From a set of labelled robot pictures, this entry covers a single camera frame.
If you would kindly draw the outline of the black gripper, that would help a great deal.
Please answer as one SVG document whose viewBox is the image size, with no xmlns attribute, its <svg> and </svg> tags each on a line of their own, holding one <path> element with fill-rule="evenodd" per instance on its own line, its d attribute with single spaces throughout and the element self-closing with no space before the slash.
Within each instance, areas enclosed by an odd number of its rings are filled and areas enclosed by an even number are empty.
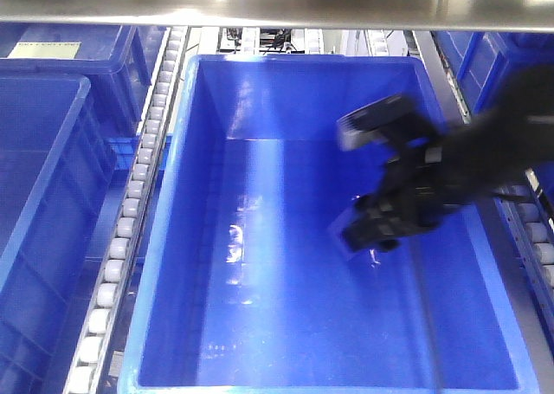
<svg viewBox="0 0 554 394">
<path fill-rule="evenodd" d="M 439 149 L 414 149 L 389 160 L 377 190 L 354 200 L 371 226 L 376 250 L 389 252 L 402 238 L 437 228 L 459 209 L 459 198 L 450 197 L 436 178 L 440 168 Z"/>
</svg>

